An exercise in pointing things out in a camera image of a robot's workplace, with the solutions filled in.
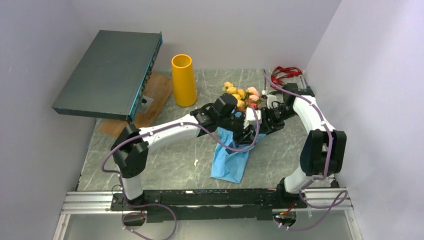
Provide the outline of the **artificial flower bunch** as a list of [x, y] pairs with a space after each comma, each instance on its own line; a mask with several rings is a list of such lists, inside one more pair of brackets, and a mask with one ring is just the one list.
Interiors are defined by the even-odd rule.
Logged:
[[248, 108], [258, 110], [265, 99], [265, 94], [253, 86], [242, 89], [227, 81], [223, 84], [222, 90], [237, 99], [236, 110], [238, 112], [245, 112]]

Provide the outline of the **blue wrapping paper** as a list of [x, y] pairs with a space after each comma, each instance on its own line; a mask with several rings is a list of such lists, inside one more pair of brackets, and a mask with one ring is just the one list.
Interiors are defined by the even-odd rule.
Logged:
[[[234, 149], [247, 148], [248, 144], [237, 144], [233, 141], [233, 133], [224, 128], [217, 128], [219, 140]], [[210, 176], [215, 179], [239, 184], [243, 178], [248, 162], [249, 152], [234, 152], [221, 144], [215, 147]]]

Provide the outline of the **red ribbon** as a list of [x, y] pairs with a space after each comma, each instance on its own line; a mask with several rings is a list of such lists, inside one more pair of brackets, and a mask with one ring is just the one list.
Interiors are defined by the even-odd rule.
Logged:
[[271, 73], [271, 82], [277, 86], [284, 86], [286, 83], [285, 79], [291, 79], [295, 77], [299, 77], [303, 72], [298, 67], [276, 67]]

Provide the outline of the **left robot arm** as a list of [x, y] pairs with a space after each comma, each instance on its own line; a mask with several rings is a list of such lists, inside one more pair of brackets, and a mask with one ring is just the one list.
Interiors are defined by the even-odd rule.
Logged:
[[235, 143], [252, 147], [259, 136], [262, 113], [256, 107], [249, 107], [238, 115], [237, 103], [233, 95], [225, 93], [215, 102], [161, 125], [142, 128], [127, 125], [113, 144], [110, 154], [118, 166], [118, 177], [125, 194], [124, 204], [131, 210], [143, 205], [141, 174], [150, 152], [183, 140], [212, 136], [218, 128], [231, 131]]

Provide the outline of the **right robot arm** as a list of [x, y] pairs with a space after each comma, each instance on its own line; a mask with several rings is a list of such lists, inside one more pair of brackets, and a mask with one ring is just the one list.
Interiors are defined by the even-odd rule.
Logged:
[[316, 180], [324, 180], [342, 170], [347, 135], [335, 129], [318, 107], [310, 87], [299, 88], [295, 83], [283, 86], [283, 101], [275, 94], [263, 91], [266, 106], [260, 109], [260, 131], [271, 134], [284, 128], [285, 120], [298, 116], [307, 138], [300, 153], [299, 166], [280, 182], [284, 189], [275, 194], [276, 203], [287, 208], [295, 201], [295, 194]]

